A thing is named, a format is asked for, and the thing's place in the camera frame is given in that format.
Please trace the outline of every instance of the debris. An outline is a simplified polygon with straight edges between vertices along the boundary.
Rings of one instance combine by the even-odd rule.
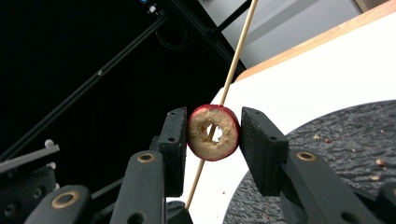
[[[379,175],[373,175],[371,178],[372,180],[379,180]]]
[[[384,160],[378,159],[378,160],[376,160],[375,162],[376,162],[376,164],[378,164],[379,166],[385,166]]]

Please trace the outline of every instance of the white surface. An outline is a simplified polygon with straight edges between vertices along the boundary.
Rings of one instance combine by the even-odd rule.
[[[396,99],[396,31],[389,27],[396,27],[396,13],[242,79],[224,105],[239,119],[242,106],[258,109],[287,134],[342,108]],[[178,200],[186,202],[198,162],[188,149],[185,191]],[[190,207],[193,223],[222,223],[247,171],[239,149],[222,161],[207,161]]]
[[[200,0],[216,25],[245,0]],[[223,30],[236,49],[248,10]],[[246,68],[270,59],[360,14],[351,0],[265,0],[257,3],[240,59]]]

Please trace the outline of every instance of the apple peel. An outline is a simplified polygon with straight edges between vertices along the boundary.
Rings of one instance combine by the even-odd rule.
[[[219,141],[208,139],[207,128],[222,131]],[[240,126],[235,113],[223,105],[201,105],[190,115],[187,127],[191,151],[205,161],[219,161],[232,155],[239,146]]]

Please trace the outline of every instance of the red apple skin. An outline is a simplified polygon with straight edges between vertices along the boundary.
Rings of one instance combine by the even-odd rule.
[[[207,142],[206,128],[212,123],[220,127],[218,142]],[[232,155],[239,146],[240,126],[235,113],[223,105],[201,105],[192,111],[187,125],[191,151],[205,161],[219,161]]]

